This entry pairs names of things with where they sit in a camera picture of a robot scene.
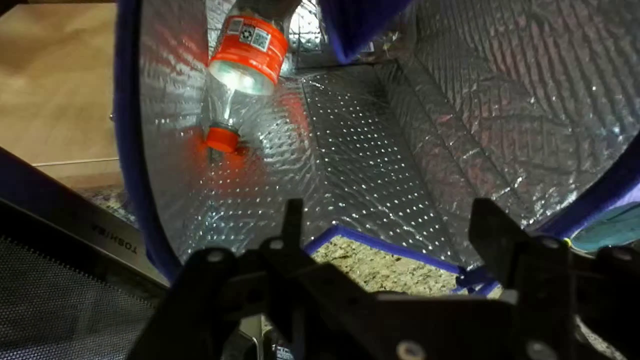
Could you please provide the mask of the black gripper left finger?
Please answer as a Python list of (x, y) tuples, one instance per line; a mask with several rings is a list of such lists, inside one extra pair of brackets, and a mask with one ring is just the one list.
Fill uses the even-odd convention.
[(281, 239), (277, 242), (279, 252), (298, 251), (305, 230), (305, 200), (292, 199), (287, 202)]

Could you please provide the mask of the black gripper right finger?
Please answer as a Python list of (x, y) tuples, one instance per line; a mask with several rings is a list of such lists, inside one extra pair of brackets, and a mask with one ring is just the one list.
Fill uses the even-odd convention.
[(496, 281), (517, 281), (537, 266), (535, 239), (491, 199), (472, 202), (468, 241)]

